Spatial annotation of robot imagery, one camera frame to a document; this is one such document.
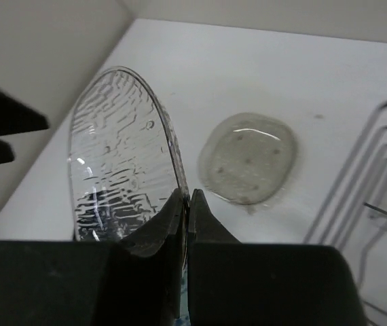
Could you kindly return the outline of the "clear textured glass plate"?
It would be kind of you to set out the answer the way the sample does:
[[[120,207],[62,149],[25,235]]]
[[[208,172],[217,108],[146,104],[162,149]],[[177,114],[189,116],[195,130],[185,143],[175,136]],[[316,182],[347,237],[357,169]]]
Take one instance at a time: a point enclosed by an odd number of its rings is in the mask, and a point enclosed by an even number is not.
[[[179,190],[190,195],[169,114],[135,71],[99,73],[73,107],[69,176],[74,235],[126,245],[139,257],[164,242],[151,220]]]

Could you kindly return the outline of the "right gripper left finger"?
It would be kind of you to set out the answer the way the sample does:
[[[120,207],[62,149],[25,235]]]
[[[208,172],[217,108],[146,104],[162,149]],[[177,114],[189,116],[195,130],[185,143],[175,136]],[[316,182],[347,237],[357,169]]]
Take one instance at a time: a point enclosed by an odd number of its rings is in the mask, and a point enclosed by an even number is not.
[[[123,240],[0,240],[0,325],[172,325],[179,316],[184,205]]]

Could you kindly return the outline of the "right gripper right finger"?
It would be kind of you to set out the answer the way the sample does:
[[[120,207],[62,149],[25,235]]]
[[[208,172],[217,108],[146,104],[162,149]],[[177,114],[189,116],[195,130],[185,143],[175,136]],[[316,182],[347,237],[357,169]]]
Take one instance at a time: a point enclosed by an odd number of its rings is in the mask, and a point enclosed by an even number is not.
[[[192,325],[366,325],[341,253],[312,244],[244,244],[194,191],[187,295]]]

